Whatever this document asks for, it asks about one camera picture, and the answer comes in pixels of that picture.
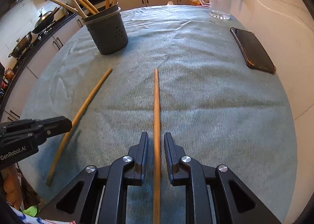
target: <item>black countertop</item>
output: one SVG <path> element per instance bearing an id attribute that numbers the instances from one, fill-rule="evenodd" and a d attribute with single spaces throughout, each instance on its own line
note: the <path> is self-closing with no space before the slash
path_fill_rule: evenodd
<path id="1" fill-rule="evenodd" d="M 92 0 L 92 4 L 97 4 L 104 2 L 105 0 Z M 63 27 L 67 22 L 69 22 L 72 18 L 77 16 L 75 13 L 69 14 L 57 20 L 57 24 L 41 39 L 41 41 L 37 42 L 32 48 L 28 48 L 18 62 L 13 67 L 13 72 L 15 74 L 14 78 L 12 79 L 10 85 L 8 86 L 5 95 L 0 100 L 0 119 L 2 118 L 2 114 L 4 112 L 5 105 L 7 104 L 8 98 L 12 92 L 13 87 L 15 86 L 17 80 L 21 76 L 23 70 L 26 68 L 30 60 L 35 56 L 37 51 L 53 36 L 55 32 L 57 32 L 61 27 Z"/>

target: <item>black plastic cup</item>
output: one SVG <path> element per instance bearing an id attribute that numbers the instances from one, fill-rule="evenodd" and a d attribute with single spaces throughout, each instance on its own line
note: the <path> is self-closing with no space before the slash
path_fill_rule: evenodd
<path id="1" fill-rule="evenodd" d="M 128 35 L 121 18 L 118 5 L 105 9 L 100 7 L 99 13 L 83 19 L 100 54 L 109 55 L 123 49 L 128 44 Z"/>

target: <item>black smartphone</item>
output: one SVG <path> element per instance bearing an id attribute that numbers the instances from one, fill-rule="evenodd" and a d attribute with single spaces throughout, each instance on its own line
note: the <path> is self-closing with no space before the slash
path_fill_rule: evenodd
<path id="1" fill-rule="evenodd" d="M 272 74 L 276 73 L 276 67 L 254 33 L 234 27 L 231 27 L 230 31 L 249 68 Z"/>

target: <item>frying pan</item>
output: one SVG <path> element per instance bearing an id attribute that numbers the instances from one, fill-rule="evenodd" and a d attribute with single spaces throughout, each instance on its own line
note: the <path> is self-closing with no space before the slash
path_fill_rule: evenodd
<path id="1" fill-rule="evenodd" d="M 19 58 L 23 50 L 31 43 L 32 38 L 32 32 L 25 35 L 23 39 L 17 43 L 13 51 L 9 54 L 9 57 Z"/>
<path id="2" fill-rule="evenodd" d="M 45 30 L 54 19 L 54 15 L 60 10 L 61 7 L 55 9 L 53 11 L 48 11 L 44 15 L 41 14 L 39 20 L 35 24 L 35 29 L 33 30 L 33 34 L 39 34 L 43 30 Z"/>

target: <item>silver screw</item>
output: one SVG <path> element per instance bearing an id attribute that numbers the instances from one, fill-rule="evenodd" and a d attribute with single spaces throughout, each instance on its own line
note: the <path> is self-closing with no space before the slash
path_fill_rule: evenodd
<path id="1" fill-rule="evenodd" d="M 227 172 L 228 171 L 228 167 L 226 167 L 225 165 L 220 165 L 218 166 L 219 171 L 221 172 Z"/>
<path id="2" fill-rule="evenodd" d="M 128 162 L 132 161 L 132 157 L 131 157 L 131 156 L 124 156 L 124 157 L 122 158 L 122 160 L 123 160 L 124 162 L 128 163 Z"/>
<path id="3" fill-rule="evenodd" d="M 89 165 L 88 167 L 86 167 L 86 172 L 93 172 L 95 170 L 96 170 L 96 168 L 93 165 Z"/>
<path id="4" fill-rule="evenodd" d="M 191 158 L 190 158 L 189 156 L 184 156 L 184 157 L 182 157 L 181 159 L 182 159 L 182 161 L 183 161 L 184 163 L 188 163 L 188 162 L 191 161 Z"/>

